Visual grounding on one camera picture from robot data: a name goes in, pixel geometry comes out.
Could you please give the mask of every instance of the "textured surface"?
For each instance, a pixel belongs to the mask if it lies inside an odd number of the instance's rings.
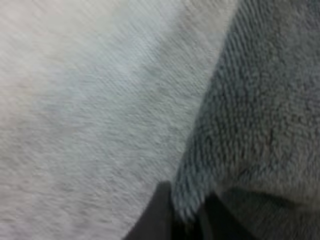
[[[176,178],[183,219],[215,190],[258,239],[320,238],[319,29],[318,1],[241,1]]]
[[[118,240],[181,158],[234,0],[3,0],[0,239]]]

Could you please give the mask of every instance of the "white carpet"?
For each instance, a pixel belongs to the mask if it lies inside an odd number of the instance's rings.
[[[4,0],[0,240],[118,240],[170,180],[235,0]]]

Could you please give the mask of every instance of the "fleece blanket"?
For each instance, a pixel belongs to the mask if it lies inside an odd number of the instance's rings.
[[[241,1],[176,176],[180,219],[215,192],[257,239],[320,238],[319,39],[319,1]]]

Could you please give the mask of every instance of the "gray fabric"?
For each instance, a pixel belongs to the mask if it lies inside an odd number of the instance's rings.
[[[183,220],[215,191],[258,239],[320,239],[319,39],[319,1],[241,1],[177,173]]]
[[[1,1],[1,240],[129,231],[176,171],[235,4]]]

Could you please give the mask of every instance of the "gray fleece fabric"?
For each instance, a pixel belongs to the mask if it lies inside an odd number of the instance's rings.
[[[188,221],[213,191],[258,239],[320,239],[319,1],[239,4],[182,157],[174,208]]]

